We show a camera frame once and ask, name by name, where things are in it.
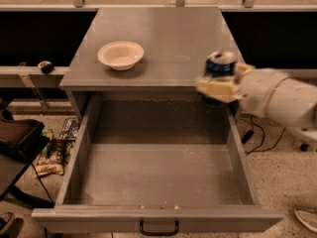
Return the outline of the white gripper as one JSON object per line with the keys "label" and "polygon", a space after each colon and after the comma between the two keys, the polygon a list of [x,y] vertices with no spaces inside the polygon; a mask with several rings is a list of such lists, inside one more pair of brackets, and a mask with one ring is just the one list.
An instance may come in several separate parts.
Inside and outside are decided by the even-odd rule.
{"label": "white gripper", "polygon": [[269,98],[274,90],[285,80],[288,74],[272,68],[255,69],[253,65],[237,62],[234,76],[196,79],[196,90],[201,94],[223,103],[240,100],[240,106],[246,113],[257,117],[266,117]]}

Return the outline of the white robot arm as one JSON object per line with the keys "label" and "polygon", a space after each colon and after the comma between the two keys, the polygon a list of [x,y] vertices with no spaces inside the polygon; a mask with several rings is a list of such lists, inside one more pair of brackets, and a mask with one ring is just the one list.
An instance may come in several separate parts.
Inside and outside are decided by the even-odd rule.
{"label": "white robot arm", "polygon": [[306,144],[317,144],[317,87],[273,68],[237,63],[229,76],[205,75],[196,89],[223,103],[238,101],[241,109],[283,125]]}

